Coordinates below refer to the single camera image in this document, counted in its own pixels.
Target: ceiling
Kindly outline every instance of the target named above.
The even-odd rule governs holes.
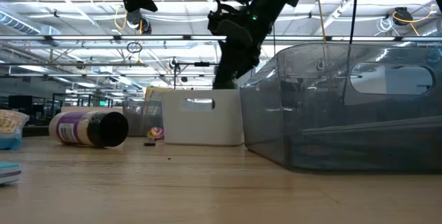
[[[153,28],[153,35],[210,35],[207,30],[206,16],[210,10],[216,8],[213,0],[154,0],[158,12],[142,11]],[[351,28],[353,0],[321,0],[322,13],[326,23],[325,33],[328,36],[348,36]],[[358,0],[355,35],[358,36],[415,36],[416,33],[408,26],[389,25],[389,20],[383,20],[385,15],[392,14],[396,7],[407,7],[414,19],[424,19],[414,26],[421,33],[429,33],[440,20],[439,7],[435,0]],[[120,30],[116,25],[124,25],[125,11],[122,0],[0,0],[0,12],[4,10],[17,19],[35,28],[51,26],[61,35],[138,35],[137,31],[126,26]],[[0,24],[0,35],[22,35],[23,33]],[[275,23],[275,35],[281,36],[321,36],[320,8],[317,0],[300,0],[296,8],[286,6]],[[125,49],[126,42],[118,46],[109,41],[87,41],[91,48],[71,48],[76,41],[59,42],[58,47],[38,47],[39,43],[26,41],[10,41],[8,48],[27,50],[35,54],[35,62],[48,61],[50,49],[57,62],[109,63],[114,73],[122,74],[167,74],[169,61],[176,57],[179,62],[217,62],[220,49],[215,41],[144,41],[142,52],[130,55]],[[261,59],[266,61],[272,58],[275,51],[290,46],[286,43],[264,44]],[[140,60],[147,67],[118,66],[131,57],[131,63]],[[2,57],[4,62],[10,59]],[[98,68],[87,67],[78,70],[75,67],[66,67],[64,73],[100,73]],[[213,68],[196,68],[189,66],[182,74],[213,74]],[[167,86],[170,79],[164,78],[129,78],[141,87]],[[189,81],[179,82],[180,85],[209,86],[212,78],[189,78]]]

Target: white storage bin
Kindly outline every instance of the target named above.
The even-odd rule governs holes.
[[[167,144],[236,146],[242,144],[238,90],[170,91],[163,99]]]

